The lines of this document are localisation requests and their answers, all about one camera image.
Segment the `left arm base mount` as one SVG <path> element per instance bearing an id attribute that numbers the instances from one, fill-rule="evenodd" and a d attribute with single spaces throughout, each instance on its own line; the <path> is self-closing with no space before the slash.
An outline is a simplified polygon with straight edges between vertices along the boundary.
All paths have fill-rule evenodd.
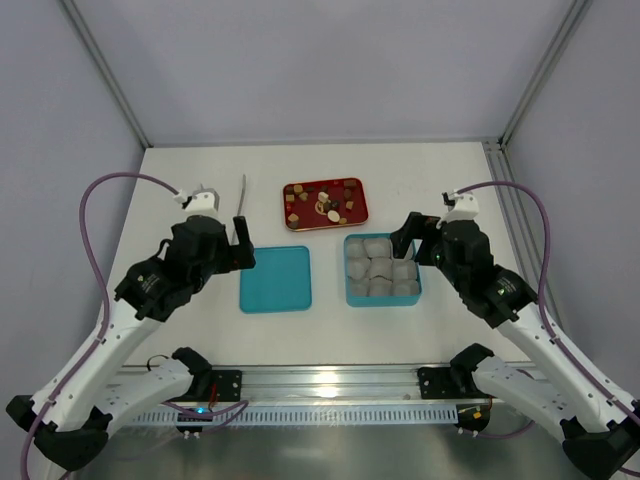
<path id="1" fill-rule="evenodd" d="M 241 399 L 241 370 L 215 367 L 189 347 L 181 347 L 171 358 L 182 362 L 192 376 L 188 390 L 174 400 L 180 402 L 238 402 Z"/>

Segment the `white oval chocolate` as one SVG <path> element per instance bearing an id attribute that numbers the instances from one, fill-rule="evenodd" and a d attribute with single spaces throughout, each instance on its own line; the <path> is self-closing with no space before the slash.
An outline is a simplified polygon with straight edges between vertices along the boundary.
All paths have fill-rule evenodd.
<path id="1" fill-rule="evenodd" d="M 329 211 L 327 216 L 328 216 L 329 220 L 331 222 L 334 222 L 334 223 L 337 223 L 340 220 L 339 213 L 334 211 L 334 210 Z"/>

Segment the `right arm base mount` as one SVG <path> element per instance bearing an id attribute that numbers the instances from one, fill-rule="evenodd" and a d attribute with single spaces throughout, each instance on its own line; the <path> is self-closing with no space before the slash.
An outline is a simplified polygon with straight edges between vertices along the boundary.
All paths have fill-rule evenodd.
<path id="1" fill-rule="evenodd" d="M 448 366 L 420 367 L 417 379 L 423 400 L 488 399 L 489 395 L 476 386 L 472 373 L 481 361 L 493 357 L 494 352 L 474 343 L 453 357 Z"/>

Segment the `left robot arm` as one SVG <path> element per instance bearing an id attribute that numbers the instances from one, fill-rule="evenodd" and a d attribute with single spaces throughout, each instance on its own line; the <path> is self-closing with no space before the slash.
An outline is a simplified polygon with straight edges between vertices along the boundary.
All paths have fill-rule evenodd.
<path id="1" fill-rule="evenodd" d="M 122 426 L 170 400 L 207 397 L 216 383 L 212 365 L 189 347 L 129 387 L 109 388 L 124 361 L 214 275 L 252 269 L 254 246 L 244 217 L 233 219 L 231 244 L 218 220 L 192 215 L 172 226 L 151 257 L 132 265 L 107 297 L 103 319 L 58 374 L 35 394 L 17 395 L 6 412 L 36 447 L 67 472 L 91 463 Z"/>

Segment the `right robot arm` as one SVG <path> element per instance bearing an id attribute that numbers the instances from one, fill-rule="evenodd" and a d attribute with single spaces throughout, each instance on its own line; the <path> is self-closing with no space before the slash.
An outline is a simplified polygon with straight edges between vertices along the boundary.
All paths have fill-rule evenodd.
<path id="1" fill-rule="evenodd" d="M 590 479 L 611 478 L 636 454 L 638 399 L 579 350 L 517 273 L 495 263 L 475 221 L 444 222 L 412 212 L 390 239 L 396 258 L 419 241 L 415 261 L 437 268 L 467 309 L 516 345 L 547 380 L 541 385 L 475 344 L 451 362 L 475 388 L 543 427 Z"/>

